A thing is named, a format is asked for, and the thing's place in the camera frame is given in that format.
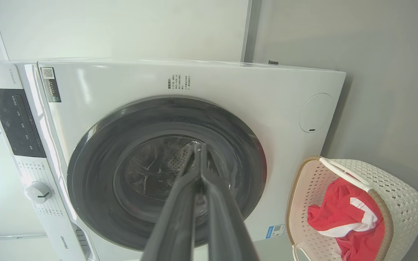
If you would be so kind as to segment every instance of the blue label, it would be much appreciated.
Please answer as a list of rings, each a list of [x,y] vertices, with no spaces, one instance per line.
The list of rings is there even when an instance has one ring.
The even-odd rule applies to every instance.
[[[266,236],[266,239],[267,239],[267,238],[270,238],[270,236],[272,236],[272,230],[274,230],[274,226],[269,227],[269,230],[267,231],[267,236]]]

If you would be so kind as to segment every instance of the basket handle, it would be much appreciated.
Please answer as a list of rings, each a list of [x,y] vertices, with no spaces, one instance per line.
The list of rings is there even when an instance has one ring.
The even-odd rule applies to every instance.
[[[355,172],[353,172],[352,170],[348,169],[347,167],[337,163],[337,162],[333,162],[331,163],[329,159],[321,157],[319,159],[320,162],[322,162],[322,164],[327,167],[329,170],[333,171],[333,173],[337,174],[338,176],[342,177],[344,180],[346,180],[347,182],[351,183],[352,185],[355,185],[358,188],[361,188],[362,190],[364,190],[365,192],[369,192],[372,188],[370,187],[369,182],[367,182],[366,180],[364,180],[361,176],[359,176],[358,174],[356,174]],[[351,176],[355,177],[351,177],[350,175],[347,175],[346,173],[342,172],[341,170],[339,170],[338,168],[346,171],[346,173],[350,174]]]
[[[299,242],[297,244],[292,245],[293,246],[293,258],[295,259],[295,261],[299,261],[297,250],[300,249],[304,253],[304,256],[306,256],[307,259],[309,259],[309,261],[312,261],[311,258],[304,251],[303,244],[304,242]]]

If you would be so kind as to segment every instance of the floor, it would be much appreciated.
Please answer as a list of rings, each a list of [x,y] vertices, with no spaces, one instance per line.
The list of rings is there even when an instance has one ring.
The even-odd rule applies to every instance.
[[[347,73],[322,155],[418,191],[418,1],[262,0],[259,14],[252,61]],[[404,260],[418,260],[418,239]]]

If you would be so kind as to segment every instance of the label sticker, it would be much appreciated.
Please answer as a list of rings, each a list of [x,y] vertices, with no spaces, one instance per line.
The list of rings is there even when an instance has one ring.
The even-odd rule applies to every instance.
[[[43,79],[43,87],[45,88],[48,102],[60,103],[61,96],[59,94],[58,83],[54,74],[54,68],[41,67],[41,77]]]
[[[172,76],[169,79],[167,79],[168,89],[189,90],[190,87],[191,87],[190,75],[172,74]]]
[[[272,238],[272,237],[276,237],[276,236],[283,236],[286,233],[287,233],[287,227],[285,226],[285,224],[271,226],[271,227],[269,227],[269,230],[267,231],[266,238]]]

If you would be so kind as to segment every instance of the white knob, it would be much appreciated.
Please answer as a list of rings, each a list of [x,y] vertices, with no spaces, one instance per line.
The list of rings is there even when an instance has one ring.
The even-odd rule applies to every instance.
[[[25,188],[25,195],[35,204],[45,203],[51,197],[52,193],[47,185],[39,181],[34,181]]]

